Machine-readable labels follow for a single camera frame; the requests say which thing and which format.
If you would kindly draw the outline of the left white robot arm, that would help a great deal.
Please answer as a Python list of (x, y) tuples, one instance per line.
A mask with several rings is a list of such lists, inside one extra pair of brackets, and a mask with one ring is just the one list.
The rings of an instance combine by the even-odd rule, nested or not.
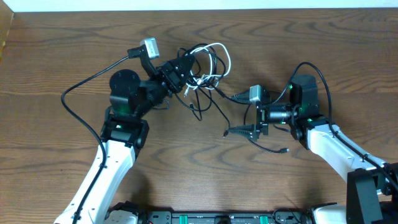
[(96, 157), (67, 208), (56, 223), (104, 223), (108, 208), (121, 181), (131, 169), (146, 142), (149, 125), (144, 115), (160, 109), (165, 97), (182, 91), (195, 63), (186, 53), (158, 67), (151, 59), (156, 53), (145, 45), (129, 49), (127, 58), (139, 58), (148, 80), (130, 69), (115, 72), (110, 80), (110, 106), (105, 111), (100, 133), (77, 117), (98, 142)]

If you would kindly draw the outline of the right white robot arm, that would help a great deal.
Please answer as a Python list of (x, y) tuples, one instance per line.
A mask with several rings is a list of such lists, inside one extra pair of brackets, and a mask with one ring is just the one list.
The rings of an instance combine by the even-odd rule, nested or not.
[(324, 159), (346, 182), (346, 203), (327, 203), (303, 213), (300, 223), (397, 223), (397, 164), (366, 152), (320, 113), (315, 77), (298, 75), (289, 85), (289, 102), (272, 103), (260, 85), (231, 100), (256, 107), (256, 122), (229, 129), (256, 142), (270, 124), (288, 124), (301, 145)]

